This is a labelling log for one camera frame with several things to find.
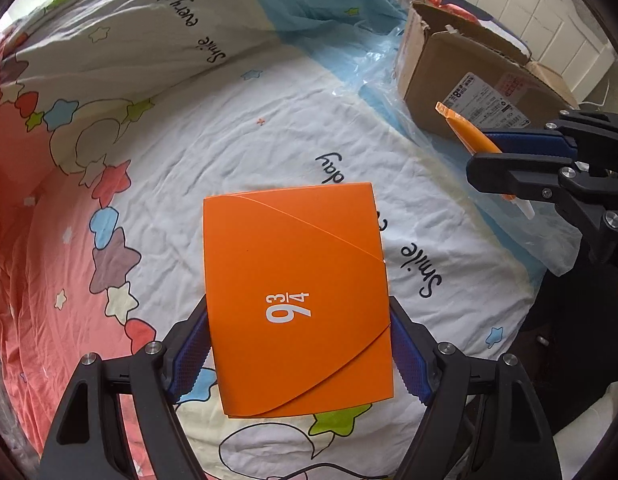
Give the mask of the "small orange cream tube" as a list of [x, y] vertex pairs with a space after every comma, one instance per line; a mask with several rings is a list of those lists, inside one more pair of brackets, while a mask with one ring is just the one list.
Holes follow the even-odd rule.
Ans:
[[[436, 111], [444, 118], [461, 144], [471, 155], [478, 153], [500, 154], [501, 150], [487, 136], [462, 115], [454, 112], [441, 102], [437, 102]], [[521, 200], [514, 195], [502, 194], [504, 200], [516, 205], [528, 219], [534, 218], [534, 209], [529, 200]]]

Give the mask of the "orange envelope box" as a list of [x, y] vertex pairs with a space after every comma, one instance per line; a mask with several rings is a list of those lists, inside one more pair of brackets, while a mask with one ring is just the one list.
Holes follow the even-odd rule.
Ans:
[[202, 230], [225, 414], [310, 415], [392, 396], [388, 276], [369, 183], [211, 196]]

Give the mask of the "brown cardboard box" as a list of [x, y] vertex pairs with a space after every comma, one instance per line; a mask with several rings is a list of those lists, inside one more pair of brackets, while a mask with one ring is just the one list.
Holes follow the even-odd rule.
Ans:
[[399, 96], [416, 126], [451, 139], [436, 104], [477, 128], [540, 128], [576, 98], [554, 70], [480, 24], [412, 2], [396, 62]]

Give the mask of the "white bed headboard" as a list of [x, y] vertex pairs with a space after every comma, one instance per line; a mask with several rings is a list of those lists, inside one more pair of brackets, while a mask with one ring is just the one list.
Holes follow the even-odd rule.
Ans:
[[531, 58], [562, 76], [580, 103], [602, 106], [612, 43], [581, 0], [466, 0], [505, 25]]

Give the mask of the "star patterned duvet cover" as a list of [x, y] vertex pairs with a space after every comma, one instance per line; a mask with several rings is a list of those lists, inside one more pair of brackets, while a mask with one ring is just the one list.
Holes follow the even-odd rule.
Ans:
[[492, 358], [580, 237], [468, 197], [388, 78], [391, 0], [55, 0], [0, 36], [0, 356], [40, 448], [83, 353], [142, 351], [202, 293], [202, 201], [368, 181], [390, 292]]

